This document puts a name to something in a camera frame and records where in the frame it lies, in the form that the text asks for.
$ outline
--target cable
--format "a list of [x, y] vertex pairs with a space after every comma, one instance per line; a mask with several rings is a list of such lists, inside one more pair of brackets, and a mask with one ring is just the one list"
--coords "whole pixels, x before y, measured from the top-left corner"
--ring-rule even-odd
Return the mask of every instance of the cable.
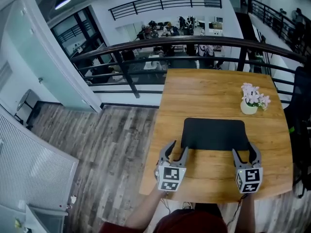
[[242, 200], [243, 200], [244, 198], [246, 198], [248, 195], [249, 195], [249, 193], [245, 193], [245, 194], [240, 198], [239, 203], [238, 203], [238, 208], [237, 208], [237, 210], [235, 211], [235, 213], [234, 213], [233, 218], [231, 219], [231, 221], [228, 222], [227, 227], [229, 227], [230, 223], [232, 223], [232, 222], [235, 220], [235, 217], [236, 217], [236, 215], [237, 215], [237, 212], [238, 212], [238, 210], [239, 210], [239, 207], [240, 207], [241, 204], [242, 204]]
[[167, 205], [166, 205], [164, 199], [160, 199], [160, 201], [164, 204], [164, 206], [166, 207], [166, 209], [169, 210], [169, 214], [171, 214], [171, 210], [170, 210], [170, 208], [169, 208], [169, 203], [167, 202]]

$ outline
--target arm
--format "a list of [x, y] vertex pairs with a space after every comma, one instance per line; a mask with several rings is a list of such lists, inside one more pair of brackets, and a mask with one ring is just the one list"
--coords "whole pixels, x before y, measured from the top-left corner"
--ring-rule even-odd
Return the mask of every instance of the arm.
[[242, 201], [235, 233], [255, 233], [254, 194], [250, 193]]
[[144, 201], [137, 207], [125, 222], [125, 227], [137, 230], [145, 230], [154, 213], [160, 199], [165, 195], [164, 191], [153, 188], [151, 193], [144, 199]]

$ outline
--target wooden floor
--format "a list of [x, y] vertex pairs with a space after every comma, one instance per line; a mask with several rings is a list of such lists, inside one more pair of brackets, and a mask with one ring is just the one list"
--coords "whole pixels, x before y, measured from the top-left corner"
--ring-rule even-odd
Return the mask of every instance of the wooden floor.
[[156, 109], [105, 106], [100, 114], [44, 104], [32, 132], [79, 159], [67, 232], [98, 232], [104, 221], [123, 224], [139, 202]]
[[[31, 120], [32, 131], [80, 160], [71, 189], [77, 201], [69, 209], [66, 232], [97, 233], [104, 221], [124, 223], [142, 199], [138, 190], [155, 119], [156, 109], [148, 108], [105, 106], [100, 114], [90, 114], [42, 105], [39, 116]], [[178, 209], [182, 201], [169, 205]], [[219, 207], [227, 223], [237, 203]], [[255, 210], [257, 233], [303, 233], [311, 223], [311, 193], [302, 199], [292, 191], [257, 200]], [[167, 213], [160, 203], [147, 232]]]

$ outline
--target table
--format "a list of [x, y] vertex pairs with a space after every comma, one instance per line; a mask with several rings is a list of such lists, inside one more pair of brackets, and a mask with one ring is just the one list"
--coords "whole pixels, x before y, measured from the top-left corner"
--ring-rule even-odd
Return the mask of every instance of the table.
[[[268, 110], [244, 115], [240, 109], [241, 85], [252, 83], [269, 95]], [[210, 69], [169, 69], [153, 138], [139, 192], [149, 194], [156, 184], [154, 169], [160, 150], [177, 140], [171, 159], [179, 157], [184, 120], [187, 117], [237, 119], [245, 123], [248, 139], [261, 152], [263, 182], [255, 198], [261, 199], [292, 189], [293, 160], [290, 136], [275, 86], [268, 75]], [[248, 160], [248, 151], [240, 151]], [[201, 203], [238, 201], [231, 151], [190, 150], [180, 188], [169, 199]]]
[[205, 27], [205, 21], [203, 20], [198, 20], [200, 27]]
[[[149, 58], [159, 58], [159, 55], [149, 55]], [[161, 70], [161, 65], [159, 61], [148, 61], [146, 62], [145, 66], [144, 66], [144, 70], [154, 70], [154, 69], [159, 69]]]
[[31, 108], [31, 110], [33, 110], [34, 108], [32, 106], [29, 105], [29, 103], [27, 103], [27, 98], [29, 96], [29, 94], [31, 93], [31, 90], [29, 89], [28, 91], [26, 91], [26, 93], [23, 95], [23, 97], [21, 98], [21, 100], [18, 103], [17, 109], [16, 111], [19, 111], [21, 109], [21, 107], [26, 104], [28, 107]]

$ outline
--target white flower pot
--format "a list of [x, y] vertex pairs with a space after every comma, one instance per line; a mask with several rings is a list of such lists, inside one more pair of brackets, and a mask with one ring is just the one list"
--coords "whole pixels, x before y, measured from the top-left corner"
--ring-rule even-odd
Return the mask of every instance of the white flower pot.
[[248, 106], [245, 100], [242, 100], [241, 102], [241, 111], [246, 115], [252, 115], [257, 112], [258, 107], [254, 106]]

